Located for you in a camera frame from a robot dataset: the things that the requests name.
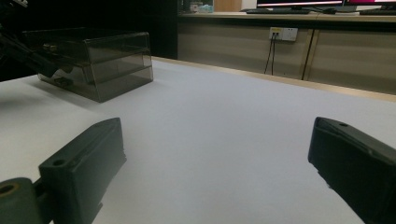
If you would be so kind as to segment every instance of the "desk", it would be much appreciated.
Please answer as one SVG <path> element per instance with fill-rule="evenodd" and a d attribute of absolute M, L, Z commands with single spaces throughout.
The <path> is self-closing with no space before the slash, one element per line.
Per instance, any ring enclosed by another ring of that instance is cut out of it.
<path fill-rule="evenodd" d="M 299 28 L 295 42 L 270 27 Z M 202 13 L 178 17 L 178 59 L 396 94 L 396 17 L 340 13 L 256 15 Z"/>
<path fill-rule="evenodd" d="M 0 83 L 0 179 L 37 180 L 44 159 L 120 117 L 128 161 L 95 224 L 362 223 L 307 161 L 313 122 L 339 119 L 396 147 L 395 96 L 159 58 L 153 66 L 152 83 L 102 104 L 37 77 Z"/>

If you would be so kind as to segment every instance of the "wall socket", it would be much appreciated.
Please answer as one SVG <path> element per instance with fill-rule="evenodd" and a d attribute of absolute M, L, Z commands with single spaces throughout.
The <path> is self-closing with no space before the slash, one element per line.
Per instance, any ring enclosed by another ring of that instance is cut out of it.
<path fill-rule="evenodd" d="M 270 39 L 282 39 L 283 28 L 282 27 L 271 27 L 270 28 Z"/>
<path fill-rule="evenodd" d="M 275 38 L 273 34 L 277 34 L 277 40 L 296 41 L 297 28 L 271 27 L 269 38 Z"/>

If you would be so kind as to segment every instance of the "gray translucent container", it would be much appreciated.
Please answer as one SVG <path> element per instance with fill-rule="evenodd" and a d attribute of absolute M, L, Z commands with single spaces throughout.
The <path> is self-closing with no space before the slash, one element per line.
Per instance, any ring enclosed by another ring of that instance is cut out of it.
<path fill-rule="evenodd" d="M 24 32 L 29 48 L 60 69 L 40 80 L 104 102 L 153 80 L 149 34 L 90 28 Z"/>

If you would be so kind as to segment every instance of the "monitor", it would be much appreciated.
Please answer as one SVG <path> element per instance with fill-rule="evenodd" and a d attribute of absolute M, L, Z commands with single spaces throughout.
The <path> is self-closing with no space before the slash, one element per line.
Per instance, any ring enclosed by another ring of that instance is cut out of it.
<path fill-rule="evenodd" d="M 364 16 L 396 16 L 396 0 L 346 0 L 346 6 L 379 6 L 381 8 L 360 10 Z"/>
<path fill-rule="evenodd" d="M 346 0 L 345 4 L 354 6 L 396 6 L 396 0 Z"/>
<path fill-rule="evenodd" d="M 257 0 L 257 8 L 336 7 L 342 5 L 343 5 L 343 0 Z"/>

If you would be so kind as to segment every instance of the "white table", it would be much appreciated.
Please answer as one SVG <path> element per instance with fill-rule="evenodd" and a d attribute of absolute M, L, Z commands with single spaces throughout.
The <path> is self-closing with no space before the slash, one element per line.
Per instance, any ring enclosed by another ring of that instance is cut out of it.
<path fill-rule="evenodd" d="M 396 147 L 395 96 L 153 65 L 154 82 L 103 104 L 37 77 L 0 83 L 0 180 L 36 181 L 44 159 L 120 117 L 128 161 L 95 224 L 362 223 L 307 161 L 313 123 L 338 119 Z"/>

